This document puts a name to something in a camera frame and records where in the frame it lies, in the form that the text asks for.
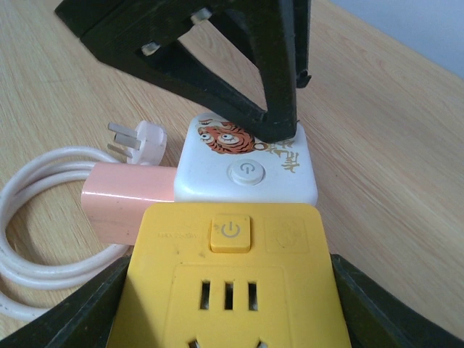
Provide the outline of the yellow cube socket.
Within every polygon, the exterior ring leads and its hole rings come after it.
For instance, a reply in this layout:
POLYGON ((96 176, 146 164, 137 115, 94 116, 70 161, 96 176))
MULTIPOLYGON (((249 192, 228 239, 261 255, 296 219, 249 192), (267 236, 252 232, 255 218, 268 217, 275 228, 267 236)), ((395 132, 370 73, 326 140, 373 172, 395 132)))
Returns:
POLYGON ((320 213, 308 204, 156 203, 109 347, 349 347, 320 213))

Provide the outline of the pink socket with cable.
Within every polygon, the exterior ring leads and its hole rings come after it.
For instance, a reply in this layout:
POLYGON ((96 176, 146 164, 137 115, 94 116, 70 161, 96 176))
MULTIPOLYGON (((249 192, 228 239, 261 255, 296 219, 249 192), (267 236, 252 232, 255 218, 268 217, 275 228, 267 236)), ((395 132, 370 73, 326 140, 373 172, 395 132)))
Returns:
POLYGON ((68 289, 89 281, 136 240, 145 209, 174 200, 175 168, 160 166, 167 131, 149 121, 135 129, 110 123, 115 142, 108 147, 125 156, 119 162, 102 150, 67 146, 42 154, 21 168, 1 191, 1 274, 33 289, 68 289), (81 207, 100 241, 109 246, 83 261, 61 266, 34 264, 9 245, 6 227, 27 201, 70 181, 84 182, 81 207))

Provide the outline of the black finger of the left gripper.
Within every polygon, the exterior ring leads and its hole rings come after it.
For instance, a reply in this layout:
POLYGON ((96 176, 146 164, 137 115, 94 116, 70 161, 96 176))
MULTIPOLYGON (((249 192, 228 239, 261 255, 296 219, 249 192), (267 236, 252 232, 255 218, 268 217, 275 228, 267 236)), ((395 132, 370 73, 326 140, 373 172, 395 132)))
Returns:
POLYGON ((63 1, 55 14, 100 62, 200 104, 262 141, 297 131, 291 1, 63 1), (203 9, 239 30, 237 41, 259 70, 266 108, 181 43, 203 9))
POLYGON ((311 0, 295 1, 295 64, 297 88, 305 88, 311 76, 308 72, 311 0))

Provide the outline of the white tiger cube socket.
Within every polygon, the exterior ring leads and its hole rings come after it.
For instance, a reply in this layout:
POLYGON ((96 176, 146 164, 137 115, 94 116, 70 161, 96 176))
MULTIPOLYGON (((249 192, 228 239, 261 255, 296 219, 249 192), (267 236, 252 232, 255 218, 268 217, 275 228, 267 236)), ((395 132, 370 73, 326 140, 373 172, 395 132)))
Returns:
POLYGON ((173 190, 177 202, 318 201, 302 125, 295 137, 266 143, 214 112, 191 121, 173 190))

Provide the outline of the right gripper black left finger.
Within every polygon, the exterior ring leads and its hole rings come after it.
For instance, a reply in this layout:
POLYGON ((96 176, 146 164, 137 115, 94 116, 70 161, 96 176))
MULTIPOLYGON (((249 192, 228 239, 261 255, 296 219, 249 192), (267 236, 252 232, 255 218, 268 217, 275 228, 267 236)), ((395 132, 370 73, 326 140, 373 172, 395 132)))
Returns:
POLYGON ((114 261, 45 314, 1 340, 2 347, 105 347, 128 265, 114 261))

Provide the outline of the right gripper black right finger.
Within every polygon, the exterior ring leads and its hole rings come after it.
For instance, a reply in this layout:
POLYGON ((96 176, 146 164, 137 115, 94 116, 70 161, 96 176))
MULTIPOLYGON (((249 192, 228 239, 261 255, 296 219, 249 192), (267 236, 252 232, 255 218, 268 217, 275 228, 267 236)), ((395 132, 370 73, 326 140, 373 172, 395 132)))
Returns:
POLYGON ((423 317, 339 254, 331 255, 353 347, 462 347, 459 339, 423 317))

